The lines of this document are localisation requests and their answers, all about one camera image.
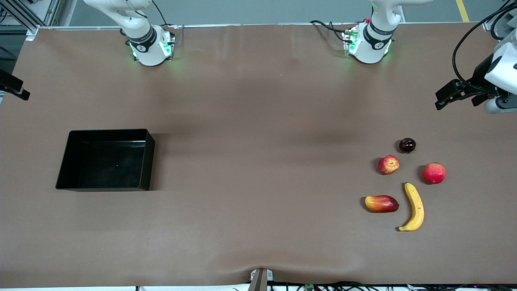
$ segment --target table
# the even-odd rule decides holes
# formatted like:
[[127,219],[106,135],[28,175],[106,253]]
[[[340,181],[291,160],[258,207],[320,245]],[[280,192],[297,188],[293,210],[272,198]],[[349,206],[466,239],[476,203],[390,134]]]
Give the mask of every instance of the table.
[[[257,267],[276,281],[515,283],[517,115],[434,108],[471,25],[401,25],[375,65],[312,26],[186,29],[159,67],[133,62],[118,31],[40,30],[14,70],[31,99],[0,107],[0,286],[236,284]],[[494,45],[475,32],[460,71]],[[152,133],[151,191],[56,190],[68,132],[110,128]],[[417,152],[396,152],[404,137]],[[388,154],[401,168],[383,176]],[[419,178],[432,162],[440,185]],[[416,232],[396,231],[406,181],[426,210]],[[367,212],[381,194],[399,211]]]

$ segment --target metal bracket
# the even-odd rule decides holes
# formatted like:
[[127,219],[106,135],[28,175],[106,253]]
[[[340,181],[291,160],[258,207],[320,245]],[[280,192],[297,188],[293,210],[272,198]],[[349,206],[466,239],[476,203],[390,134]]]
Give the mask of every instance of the metal bracket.
[[343,42],[345,57],[351,57],[353,55],[351,52],[355,52],[355,48],[357,47],[356,42],[359,40],[358,31],[359,25],[356,25],[349,30],[345,30],[344,33],[341,33],[341,37],[345,40]]
[[36,39],[36,35],[38,34],[39,28],[40,26],[37,25],[36,30],[34,32],[27,31],[27,33],[25,34],[25,41],[33,41],[34,39]]
[[256,269],[251,272],[251,284],[248,291],[267,291],[267,281],[271,277],[273,280],[273,271],[266,269]]
[[[251,276],[250,276],[250,281],[253,281],[253,277],[255,276],[257,270],[262,270],[262,269],[255,269],[251,272]],[[265,270],[267,271],[267,280],[268,281],[273,281],[273,271],[271,270]]]
[[484,31],[489,32],[492,29],[492,22],[483,22],[482,26]]
[[36,32],[37,26],[45,26],[29,7],[20,0],[0,0],[0,5],[28,31]]

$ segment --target black cable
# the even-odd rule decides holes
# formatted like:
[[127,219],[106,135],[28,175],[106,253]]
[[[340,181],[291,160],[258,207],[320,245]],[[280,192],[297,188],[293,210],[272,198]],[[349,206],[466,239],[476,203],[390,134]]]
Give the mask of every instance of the black cable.
[[2,23],[6,19],[7,16],[8,16],[7,11],[4,10],[2,7],[0,7],[0,18],[1,18],[0,23]]
[[[322,21],[319,21],[319,20],[313,20],[313,21],[310,21],[309,23],[317,23],[317,24],[321,24],[324,28],[328,29],[328,30],[333,30],[332,27],[328,26],[327,24],[323,23]],[[345,32],[344,30],[336,30],[337,32],[340,32],[340,33],[343,33]]]
[[507,0],[501,7],[499,7],[499,9],[503,9],[503,7],[505,7],[508,3],[510,3],[510,1],[512,1],[512,0]]
[[512,9],[514,9],[515,7],[515,4],[511,4],[509,6],[506,6],[505,8],[503,9],[500,9],[492,14],[490,14],[489,16],[485,17],[483,20],[481,20],[480,22],[476,23],[471,29],[468,30],[468,32],[460,39],[460,42],[458,42],[458,44],[456,45],[453,53],[452,53],[452,69],[454,70],[454,73],[456,74],[456,76],[458,77],[458,79],[465,85],[471,87],[472,89],[476,90],[477,92],[479,93],[493,93],[493,91],[488,91],[486,89],[483,89],[483,88],[479,88],[479,87],[476,87],[472,84],[470,84],[469,82],[467,82],[465,80],[465,78],[463,78],[460,74],[460,72],[458,71],[458,68],[456,66],[456,54],[458,53],[458,50],[461,46],[461,44],[465,41],[465,39],[476,29],[478,28],[479,26],[481,26],[485,21],[489,20],[489,19],[492,19],[494,16],[496,16],[497,14],[499,13],[505,13],[505,12],[508,12]]
[[476,288],[476,287],[483,287],[483,288],[487,288],[491,291],[498,291],[499,289],[496,288],[496,287],[493,287],[493,286],[489,286],[489,285],[483,285],[483,284],[463,284],[463,285],[459,285],[459,286],[456,286],[456,287],[448,287],[448,286],[445,286],[445,285],[433,285],[433,286],[429,286],[429,285],[423,285],[423,284],[416,284],[416,285],[413,285],[413,287],[420,287],[420,289],[414,289],[414,291],[457,291],[458,289],[460,288],[463,288],[463,287],[467,287],[469,288],[470,286]]
[[345,39],[343,39],[343,38],[338,34],[338,32],[339,32],[339,33],[344,33],[345,31],[344,31],[344,30],[338,30],[338,29],[336,29],[336,28],[334,27],[334,24],[332,23],[332,21],[330,21],[330,22],[328,23],[329,25],[327,25],[327,24],[325,24],[325,23],[323,23],[323,22],[321,22],[321,21],[319,21],[319,20],[313,20],[313,21],[311,21],[310,23],[312,23],[312,24],[315,24],[315,23],[321,24],[324,28],[326,28],[326,29],[328,29],[328,30],[333,31],[333,32],[334,32],[334,34],[336,35],[336,37],[337,37],[340,41],[342,41],[342,42],[346,42],[346,43],[352,43],[352,41],[350,41],[350,40],[348,40],[348,39],[346,39],[346,40],[345,40]]
[[5,53],[7,53],[12,59],[6,59],[6,58],[2,58],[2,61],[16,61],[16,55],[13,54],[12,52],[8,51],[6,48],[0,46],[0,50],[4,51]]
[[495,34],[495,24],[496,24],[496,23],[497,23],[501,18],[503,18],[503,17],[504,17],[508,12],[505,12],[505,13],[501,13],[501,14],[499,14],[499,15],[495,18],[495,20],[492,22],[492,27],[490,27],[490,35],[491,35],[494,39],[502,40],[502,39],[504,38],[504,37],[501,37],[501,36],[498,36],[498,35],[496,35],[496,34]]
[[147,16],[141,14],[140,12],[138,12],[134,7],[133,7],[133,4],[131,4],[131,2],[129,2],[129,0],[126,0],[126,2],[129,4],[129,7],[131,7],[133,9],[133,12],[135,12],[136,14],[142,16],[143,18],[147,18]]
[[138,12],[138,11],[136,11],[136,10],[135,10],[134,12],[135,12],[136,14],[138,14],[138,15],[142,16],[143,18],[147,18],[147,16],[146,16],[146,15],[141,14],[140,12]]
[[361,290],[361,291],[364,291],[364,289],[363,289],[363,288],[361,288],[361,287],[359,287],[359,286],[351,286],[350,288],[345,289],[345,291],[350,291],[350,290],[352,290],[352,289],[354,289],[354,288],[355,288],[355,289],[359,289],[359,290]]
[[162,20],[163,20],[163,24],[162,24],[162,25],[171,25],[171,24],[168,24],[168,23],[165,21],[165,17],[163,17],[163,13],[161,12],[161,10],[160,10],[160,8],[158,7],[158,5],[156,5],[155,0],[153,0],[153,4],[155,5],[156,10],[158,10],[158,12],[160,13],[160,16],[162,16]]
[[371,291],[370,289],[373,289],[375,291],[379,291],[377,288],[375,288],[375,287],[373,287],[371,285],[366,285],[366,284],[359,283],[359,282],[354,282],[354,281],[343,281],[343,282],[338,282],[337,284],[341,285],[341,286],[350,286],[351,288],[349,288],[347,290],[351,290],[353,288],[356,288],[356,289],[359,289],[361,291],[364,291],[361,287],[365,287],[366,289],[368,289],[368,291]]

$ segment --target gray floor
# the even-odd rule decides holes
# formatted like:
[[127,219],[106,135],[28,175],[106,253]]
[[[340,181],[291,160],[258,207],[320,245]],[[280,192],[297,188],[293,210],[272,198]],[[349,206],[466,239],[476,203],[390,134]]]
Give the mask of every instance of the gray floor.
[[[155,0],[166,20],[173,24],[277,24],[309,22],[314,19],[328,22],[361,21],[371,12],[367,0]],[[464,0],[471,21],[479,21],[497,10],[502,0]],[[151,23],[161,24],[157,10],[151,6],[145,13]],[[455,0],[435,0],[433,3],[405,8],[408,22],[460,22]],[[113,25],[113,21],[99,11],[78,0],[71,26]]]

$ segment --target yellow floor line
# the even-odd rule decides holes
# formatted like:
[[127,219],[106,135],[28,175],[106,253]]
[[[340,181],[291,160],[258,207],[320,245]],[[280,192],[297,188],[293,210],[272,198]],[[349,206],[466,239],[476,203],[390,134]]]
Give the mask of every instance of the yellow floor line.
[[463,22],[469,22],[467,10],[465,9],[465,4],[463,4],[463,0],[456,0],[456,4],[458,5],[458,10],[460,11],[461,20]]

